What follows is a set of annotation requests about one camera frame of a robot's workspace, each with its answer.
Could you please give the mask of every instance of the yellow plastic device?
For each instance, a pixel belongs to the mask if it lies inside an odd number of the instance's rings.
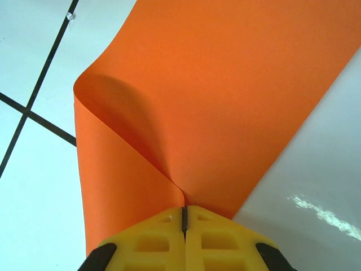
[[[106,240],[79,271],[293,271],[270,239],[198,206],[172,208]]]

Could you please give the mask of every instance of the black grid line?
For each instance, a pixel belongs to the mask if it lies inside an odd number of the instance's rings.
[[[33,121],[35,121],[36,123],[40,124],[44,128],[52,131],[54,134],[61,137],[65,141],[68,141],[70,144],[72,144],[74,146],[77,146],[76,145],[76,139],[75,139],[74,136],[67,133],[63,129],[60,129],[58,126],[56,126],[53,123],[47,121],[43,117],[41,117],[38,114],[34,113],[33,111],[28,110],[25,106],[22,106],[20,103],[14,101],[13,99],[9,98],[8,96],[6,96],[6,95],[4,95],[2,93],[0,93],[0,100],[5,102],[8,106],[11,106],[15,110],[19,111],[20,113],[22,113],[26,117],[28,117],[28,118],[32,119]]]
[[[73,0],[68,12],[70,13],[74,13],[74,10],[78,4],[79,0]],[[61,137],[62,139],[66,140],[67,142],[69,142],[70,144],[76,146],[76,139],[74,136],[68,134],[67,132],[65,132],[64,130],[60,129],[59,127],[57,127],[56,125],[52,124],[51,122],[45,120],[44,118],[40,117],[38,114],[34,113],[31,111],[35,99],[40,91],[41,85],[44,81],[44,78],[46,76],[47,71],[49,70],[50,64],[52,62],[52,59],[54,58],[54,55],[59,47],[60,41],[63,38],[63,35],[65,33],[65,31],[67,30],[67,26],[68,26],[69,20],[66,17],[66,15],[64,15],[64,20],[63,23],[61,24],[61,27],[59,29],[58,35],[55,38],[55,41],[50,49],[49,55],[46,58],[45,64],[40,72],[39,78],[35,84],[35,87],[32,91],[32,94],[29,98],[28,104],[26,107],[22,106],[21,104],[17,103],[16,101],[12,100],[11,98],[9,98],[8,96],[0,93],[0,100],[5,102],[7,105],[11,106],[12,108],[18,110],[19,112],[21,112],[23,115],[21,116],[21,119],[19,121],[19,124],[17,125],[14,135],[11,138],[10,144],[5,152],[4,158],[2,159],[2,162],[0,164],[0,178],[5,170],[5,167],[10,159],[10,156],[12,154],[12,151],[14,150],[14,147],[16,145],[17,140],[19,139],[19,135],[24,127],[24,124],[27,120],[27,118],[30,118],[32,120],[34,120],[35,122],[37,122],[38,124],[42,125],[43,127],[45,127],[46,129],[48,129],[49,131],[55,133],[57,136]]]

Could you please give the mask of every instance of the yellow plastic part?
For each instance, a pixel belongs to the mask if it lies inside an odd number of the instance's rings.
[[[268,271],[256,249],[268,238],[198,206],[172,208],[104,240],[117,250],[106,271]]]
[[[171,208],[106,240],[117,250],[106,271],[184,271],[182,209]]]
[[[186,271],[268,271],[257,243],[275,243],[198,206],[188,207]]]

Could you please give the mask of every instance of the white glossy surface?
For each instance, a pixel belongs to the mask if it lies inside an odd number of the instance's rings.
[[[75,135],[73,85],[114,39],[135,0],[80,0],[52,60],[33,111]]]
[[[16,130],[17,124],[21,118],[21,113],[12,109],[7,104],[0,101],[0,159],[5,155],[5,152],[10,144],[12,136]]]
[[[274,239],[297,270],[361,270],[361,49],[235,221]]]
[[[76,148],[27,119],[0,181],[0,269],[77,270],[85,233]]]
[[[1,0],[1,92],[23,106],[28,103],[70,3]]]

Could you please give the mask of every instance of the orange paper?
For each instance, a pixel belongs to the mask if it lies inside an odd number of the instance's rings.
[[[184,200],[232,218],[361,45],[360,18],[360,1],[138,0],[74,86],[88,252]]]

